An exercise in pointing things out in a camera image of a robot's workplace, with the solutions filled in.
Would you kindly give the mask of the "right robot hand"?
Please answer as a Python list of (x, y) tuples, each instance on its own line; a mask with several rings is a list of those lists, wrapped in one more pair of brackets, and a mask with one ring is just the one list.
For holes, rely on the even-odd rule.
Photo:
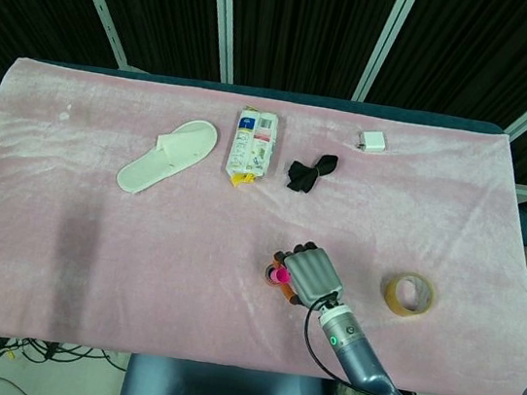
[(316, 309), (324, 303), (339, 304), (343, 295), (342, 281), (331, 259), (313, 241), (275, 252), (264, 280), (279, 289), (291, 305), (310, 308), (315, 304)]

